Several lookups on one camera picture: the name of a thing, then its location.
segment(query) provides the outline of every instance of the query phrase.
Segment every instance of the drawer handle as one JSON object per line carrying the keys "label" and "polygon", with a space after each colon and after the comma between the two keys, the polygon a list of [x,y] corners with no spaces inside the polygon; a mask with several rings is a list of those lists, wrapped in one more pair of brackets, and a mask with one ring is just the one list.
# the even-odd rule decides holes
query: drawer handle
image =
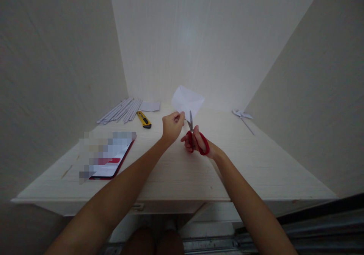
{"label": "drawer handle", "polygon": [[131,211],[143,211],[144,203],[135,203],[130,210]]}

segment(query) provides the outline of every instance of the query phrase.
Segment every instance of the wooden desk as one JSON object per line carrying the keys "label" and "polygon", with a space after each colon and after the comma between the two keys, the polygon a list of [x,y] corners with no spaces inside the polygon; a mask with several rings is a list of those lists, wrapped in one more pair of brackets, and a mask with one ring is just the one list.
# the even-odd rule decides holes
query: wooden desk
{"label": "wooden desk", "polygon": [[[122,172],[161,137],[162,116],[171,112],[171,106],[162,104],[160,112],[146,113],[152,123],[151,129],[142,128],[136,117],[127,124],[120,121],[99,125],[93,132],[137,132],[119,171]],[[337,198],[251,121],[247,123],[255,136],[230,112],[202,109],[194,122],[200,125],[201,132],[208,139],[226,152],[276,215]],[[186,123],[179,139],[187,131]],[[239,221],[233,204],[226,203],[230,198],[213,161],[198,153],[188,154],[179,139],[161,157],[149,176],[137,200],[140,204],[136,207],[140,206],[141,211],[136,213],[196,213],[208,202],[208,216],[199,216],[202,222],[214,219]],[[83,171],[84,164],[79,163],[78,156],[77,144],[12,201],[36,204],[64,216],[76,214],[108,182],[88,180],[80,184],[79,171]]]}

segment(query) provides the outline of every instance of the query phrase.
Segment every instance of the leg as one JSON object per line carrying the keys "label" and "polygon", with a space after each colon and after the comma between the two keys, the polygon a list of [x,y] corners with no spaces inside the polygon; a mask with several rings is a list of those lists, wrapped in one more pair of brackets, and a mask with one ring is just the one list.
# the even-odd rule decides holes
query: leg
{"label": "leg", "polygon": [[154,255],[154,240],[150,228],[139,228],[125,243],[120,255]]}
{"label": "leg", "polygon": [[184,248],[181,236],[174,230],[167,230],[160,238],[156,255],[184,255]]}

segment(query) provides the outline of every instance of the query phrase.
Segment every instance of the scissors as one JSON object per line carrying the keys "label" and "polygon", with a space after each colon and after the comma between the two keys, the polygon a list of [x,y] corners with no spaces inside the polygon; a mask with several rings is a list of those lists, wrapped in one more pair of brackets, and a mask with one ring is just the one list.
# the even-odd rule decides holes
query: scissors
{"label": "scissors", "polygon": [[[192,121],[192,112],[190,110],[190,121],[189,122],[187,120],[187,123],[188,123],[188,126],[190,127],[190,130],[187,132],[187,135],[188,135],[188,141],[190,142],[190,145],[191,145],[191,148],[192,148],[192,152],[193,152],[193,121]],[[209,146],[209,143],[207,142],[207,139],[204,137],[204,135],[200,132],[200,135],[202,137],[202,140],[204,141],[205,145],[206,145],[206,152],[204,152],[204,150],[202,150],[202,148],[198,145],[198,142],[196,142],[197,144],[197,147],[198,147],[198,150],[200,151],[200,154],[201,155],[207,155],[209,152],[210,152],[210,146]]]}

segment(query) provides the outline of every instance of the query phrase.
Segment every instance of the hand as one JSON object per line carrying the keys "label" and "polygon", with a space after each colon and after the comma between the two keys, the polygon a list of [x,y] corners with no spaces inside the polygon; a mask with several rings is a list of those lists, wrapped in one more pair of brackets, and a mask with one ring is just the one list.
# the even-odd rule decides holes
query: hand
{"label": "hand", "polygon": [[[187,134],[181,139],[181,142],[185,142],[185,148],[188,152],[193,153],[193,150],[198,151],[197,144],[201,147],[201,149],[204,152],[206,152],[206,145],[200,135],[200,131],[198,130],[198,125],[196,125],[195,128],[193,129],[192,139],[193,139],[193,144],[190,144]],[[209,158],[213,158],[215,154],[220,150],[220,148],[209,140],[207,140],[207,142],[209,143],[210,152],[206,156]]]}
{"label": "hand", "polygon": [[176,141],[181,133],[182,126],[185,124],[185,112],[174,112],[162,118],[163,121],[163,135],[162,139],[169,145]]}

